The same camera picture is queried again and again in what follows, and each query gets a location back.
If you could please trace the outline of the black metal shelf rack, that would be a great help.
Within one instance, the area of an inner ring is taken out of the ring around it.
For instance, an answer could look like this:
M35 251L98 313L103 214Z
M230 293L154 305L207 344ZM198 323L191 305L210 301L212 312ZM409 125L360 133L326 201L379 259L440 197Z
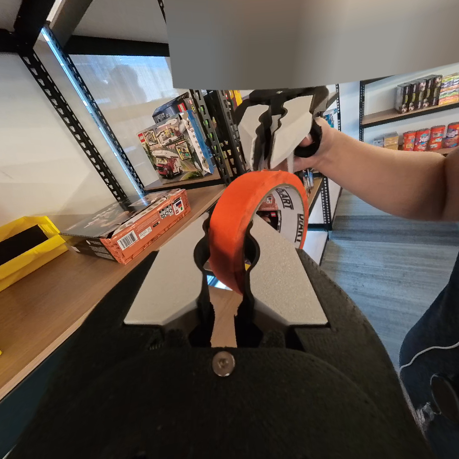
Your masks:
M326 103L326 120L334 129L341 131L340 85L329 85L329 100ZM313 189L308 201L308 227L304 246L305 252L318 265L321 264L330 232L332 231L337 201L341 187L322 173L312 169Z
M131 183L131 187L134 189L134 193L143 197L146 191L139 175L136 173L134 166L102 114L100 107L71 57L63 49L49 27L46 17L53 6L54 1L1 1L1 53L17 54L20 57L55 112L89 159L92 167L119 202L122 198L127 197L127 192L116 179L77 115L34 51L38 36L42 35L44 37L45 42L66 74L83 106L123 169L124 174Z

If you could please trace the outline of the orchid building set box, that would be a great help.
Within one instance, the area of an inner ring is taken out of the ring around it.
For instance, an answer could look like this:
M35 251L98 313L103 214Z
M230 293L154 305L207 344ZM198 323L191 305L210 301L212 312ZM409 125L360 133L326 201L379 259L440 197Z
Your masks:
M60 236L78 253L126 265L190 211L187 191L169 189L111 204Z

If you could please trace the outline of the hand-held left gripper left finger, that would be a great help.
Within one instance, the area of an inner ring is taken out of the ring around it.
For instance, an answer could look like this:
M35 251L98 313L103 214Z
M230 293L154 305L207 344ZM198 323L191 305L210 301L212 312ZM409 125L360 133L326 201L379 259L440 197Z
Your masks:
M158 251L123 323L180 330L193 347L210 347L215 312L204 268L210 256L205 212Z

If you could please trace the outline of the orange tape roll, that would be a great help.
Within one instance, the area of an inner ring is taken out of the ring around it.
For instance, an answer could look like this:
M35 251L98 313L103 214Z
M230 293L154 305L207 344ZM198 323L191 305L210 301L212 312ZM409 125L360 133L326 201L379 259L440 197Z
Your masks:
M257 212L276 213L276 231L295 249L303 249L308 201L303 182L286 171L253 171L236 178L215 205L208 227L209 263L219 281L243 294L244 243Z

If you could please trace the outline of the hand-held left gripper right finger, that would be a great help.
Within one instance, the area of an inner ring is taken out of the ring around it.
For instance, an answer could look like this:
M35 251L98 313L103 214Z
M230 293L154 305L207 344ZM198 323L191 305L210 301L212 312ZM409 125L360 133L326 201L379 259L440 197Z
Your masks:
M243 254L251 264L234 320L237 347L303 347L298 329L329 326L301 262L306 253L258 215L246 230Z

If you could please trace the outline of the person's right forearm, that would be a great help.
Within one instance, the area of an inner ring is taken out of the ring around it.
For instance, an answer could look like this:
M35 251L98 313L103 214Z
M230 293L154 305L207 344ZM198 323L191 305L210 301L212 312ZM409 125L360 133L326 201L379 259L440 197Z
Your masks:
M402 152L343 135L341 187L388 214L458 222L459 153Z

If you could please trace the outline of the person's right hand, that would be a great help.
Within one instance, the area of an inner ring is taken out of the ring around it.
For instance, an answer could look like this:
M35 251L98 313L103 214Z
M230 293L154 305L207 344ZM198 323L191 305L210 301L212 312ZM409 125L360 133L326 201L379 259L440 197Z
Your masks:
M326 175L338 156L339 141L346 140L346 135L330 127L329 123L322 117L317 117L313 121L320 127L322 133L318 150L308 158L295 156L293 170L299 172L305 169L315 169Z

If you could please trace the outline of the dark blue building set box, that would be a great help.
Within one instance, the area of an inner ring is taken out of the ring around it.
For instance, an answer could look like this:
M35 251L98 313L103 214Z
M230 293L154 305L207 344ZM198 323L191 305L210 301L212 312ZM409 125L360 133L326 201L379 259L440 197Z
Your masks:
M191 110L197 113L190 92L187 91L157 107L152 114L154 123L160 123L176 114Z

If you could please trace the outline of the camper van building set box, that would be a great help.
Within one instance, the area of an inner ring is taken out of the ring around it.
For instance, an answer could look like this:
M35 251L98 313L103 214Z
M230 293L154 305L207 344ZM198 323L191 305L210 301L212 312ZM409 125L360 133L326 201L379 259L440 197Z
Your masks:
M161 184L204 177L179 114L139 131L137 137Z

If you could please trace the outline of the row of dark boxes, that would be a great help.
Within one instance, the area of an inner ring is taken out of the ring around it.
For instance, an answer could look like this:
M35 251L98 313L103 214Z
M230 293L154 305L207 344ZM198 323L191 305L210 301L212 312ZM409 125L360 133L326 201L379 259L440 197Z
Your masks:
M438 106L442 81L441 74L431 74L399 84L394 109L398 113L407 113Z

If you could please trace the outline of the blue white building set box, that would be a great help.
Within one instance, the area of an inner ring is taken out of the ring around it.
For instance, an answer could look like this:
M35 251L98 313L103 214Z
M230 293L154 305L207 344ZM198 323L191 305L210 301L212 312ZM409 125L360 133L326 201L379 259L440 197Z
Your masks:
M184 135L187 146L190 148L194 165L204 176L214 174L215 166L211 153L194 112L191 110L181 112L179 118L180 132Z

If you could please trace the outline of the large yellow plastic bin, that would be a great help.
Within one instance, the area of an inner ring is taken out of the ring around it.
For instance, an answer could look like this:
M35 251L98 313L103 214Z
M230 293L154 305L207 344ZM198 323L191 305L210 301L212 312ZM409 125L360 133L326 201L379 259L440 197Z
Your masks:
M67 251L58 228L47 216L25 216L0 227L0 290Z

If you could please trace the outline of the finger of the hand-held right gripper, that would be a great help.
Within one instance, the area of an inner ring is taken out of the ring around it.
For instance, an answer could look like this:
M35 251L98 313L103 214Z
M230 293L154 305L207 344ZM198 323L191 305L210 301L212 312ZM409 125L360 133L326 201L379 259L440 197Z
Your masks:
M272 134L268 169L276 169L287 160L287 170L293 170L294 152L311 129L311 96L299 96L283 104L285 113L279 118Z
M250 105L239 118L237 125L246 165L250 170L261 170L271 135L271 108L264 104Z

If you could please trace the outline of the stack of colourful boxes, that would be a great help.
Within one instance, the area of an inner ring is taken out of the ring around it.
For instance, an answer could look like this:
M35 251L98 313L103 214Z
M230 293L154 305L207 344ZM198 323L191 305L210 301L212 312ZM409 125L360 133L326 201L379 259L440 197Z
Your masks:
M459 73L451 73L442 78L438 105L451 105L459 102Z

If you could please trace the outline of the black wooden display shelf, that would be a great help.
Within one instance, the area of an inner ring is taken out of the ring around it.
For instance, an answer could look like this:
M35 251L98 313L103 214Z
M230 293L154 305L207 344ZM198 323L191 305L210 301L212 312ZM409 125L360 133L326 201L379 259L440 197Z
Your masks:
M411 118L421 117L432 113L444 112L458 108L458 88L453 88L454 94L446 98L440 99L441 85L436 86L432 83L426 85L426 89L422 90L422 95L428 95L428 102L431 99L437 99L436 105L425 105L424 98L412 91L411 88L418 88L421 85L417 83L402 83L402 87L408 87L407 90L402 89L402 100L408 99L408 102L402 102L405 108L396 108L395 106L380 112L365 114L365 94L366 87L376 82L388 79L389 77L380 77L359 81L359 140L364 140L364 130L376 126L404 121Z

